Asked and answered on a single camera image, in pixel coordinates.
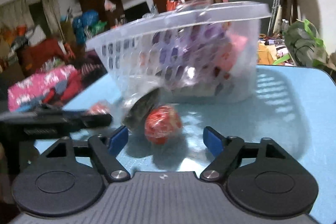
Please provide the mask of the clear bag dark contents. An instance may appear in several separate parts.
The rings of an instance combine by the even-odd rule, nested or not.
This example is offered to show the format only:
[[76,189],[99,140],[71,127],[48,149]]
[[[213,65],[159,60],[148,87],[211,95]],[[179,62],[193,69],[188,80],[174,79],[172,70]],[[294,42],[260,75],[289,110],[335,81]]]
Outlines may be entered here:
[[134,134],[143,134],[147,116],[155,109],[161,99],[161,88],[135,92],[123,96],[111,107],[113,124],[127,127]]

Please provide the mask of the green plastic bag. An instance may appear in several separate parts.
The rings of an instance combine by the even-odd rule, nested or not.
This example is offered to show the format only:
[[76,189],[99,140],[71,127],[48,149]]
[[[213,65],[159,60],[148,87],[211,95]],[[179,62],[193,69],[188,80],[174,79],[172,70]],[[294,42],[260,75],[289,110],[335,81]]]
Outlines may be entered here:
[[284,42],[288,53],[277,59],[273,65],[289,59],[299,67],[318,68],[327,65],[329,55],[324,42],[315,25],[307,19],[291,24],[285,33]]

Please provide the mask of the blue plastic bags pile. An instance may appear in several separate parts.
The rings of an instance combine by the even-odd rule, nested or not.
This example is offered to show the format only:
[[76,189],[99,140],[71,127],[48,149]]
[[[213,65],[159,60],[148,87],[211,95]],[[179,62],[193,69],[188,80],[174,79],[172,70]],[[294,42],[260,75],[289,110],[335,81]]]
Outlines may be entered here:
[[89,10],[72,20],[72,28],[75,34],[76,43],[83,45],[87,40],[105,31],[108,22],[103,22],[95,10]]

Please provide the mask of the yellow floral cloth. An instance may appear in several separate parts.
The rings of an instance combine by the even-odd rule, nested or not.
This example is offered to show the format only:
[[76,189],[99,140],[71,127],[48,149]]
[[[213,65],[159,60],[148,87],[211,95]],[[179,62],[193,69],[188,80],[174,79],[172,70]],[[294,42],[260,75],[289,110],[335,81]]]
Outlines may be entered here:
[[258,41],[258,65],[284,65],[290,60],[290,54],[285,45],[266,45]]

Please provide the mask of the red white hanging bag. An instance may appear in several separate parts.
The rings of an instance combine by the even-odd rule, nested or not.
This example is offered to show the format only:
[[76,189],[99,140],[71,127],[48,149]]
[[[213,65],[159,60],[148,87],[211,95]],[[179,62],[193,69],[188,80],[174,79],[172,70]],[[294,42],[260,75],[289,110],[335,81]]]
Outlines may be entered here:
[[185,0],[167,0],[166,1],[166,10],[174,11],[179,5],[183,5]]

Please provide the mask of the beige curtain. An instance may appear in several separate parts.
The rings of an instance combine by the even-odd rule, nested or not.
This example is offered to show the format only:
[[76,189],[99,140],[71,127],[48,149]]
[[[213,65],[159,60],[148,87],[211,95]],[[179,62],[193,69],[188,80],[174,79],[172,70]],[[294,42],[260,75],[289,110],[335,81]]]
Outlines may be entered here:
[[51,34],[58,35],[61,39],[64,39],[60,24],[60,7],[58,0],[41,0],[41,3]]

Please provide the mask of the red ball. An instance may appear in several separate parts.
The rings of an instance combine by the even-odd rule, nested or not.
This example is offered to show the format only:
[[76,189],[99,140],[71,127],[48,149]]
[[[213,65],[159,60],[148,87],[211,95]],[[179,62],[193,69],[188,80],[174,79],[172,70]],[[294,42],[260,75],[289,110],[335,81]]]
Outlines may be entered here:
[[171,105],[152,110],[145,121],[145,137],[152,144],[164,145],[181,131],[181,118]]

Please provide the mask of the pink floral blanket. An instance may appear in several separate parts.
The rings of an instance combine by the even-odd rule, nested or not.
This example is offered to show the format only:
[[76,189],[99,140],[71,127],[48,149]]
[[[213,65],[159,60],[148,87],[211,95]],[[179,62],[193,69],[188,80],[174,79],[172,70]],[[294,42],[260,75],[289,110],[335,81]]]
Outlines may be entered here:
[[8,108],[15,111],[34,98],[46,95],[58,83],[68,80],[71,73],[77,72],[73,65],[64,65],[49,72],[39,72],[13,84],[7,90]]

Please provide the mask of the clear plastic basket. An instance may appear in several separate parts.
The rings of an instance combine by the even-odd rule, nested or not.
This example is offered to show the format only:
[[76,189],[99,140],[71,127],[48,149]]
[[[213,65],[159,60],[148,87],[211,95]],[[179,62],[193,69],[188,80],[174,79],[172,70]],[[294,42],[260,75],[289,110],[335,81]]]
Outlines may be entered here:
[[123,99],[158,92],[174,102],[239,102],[256,87],[267,4],[194,1],[89,39]]

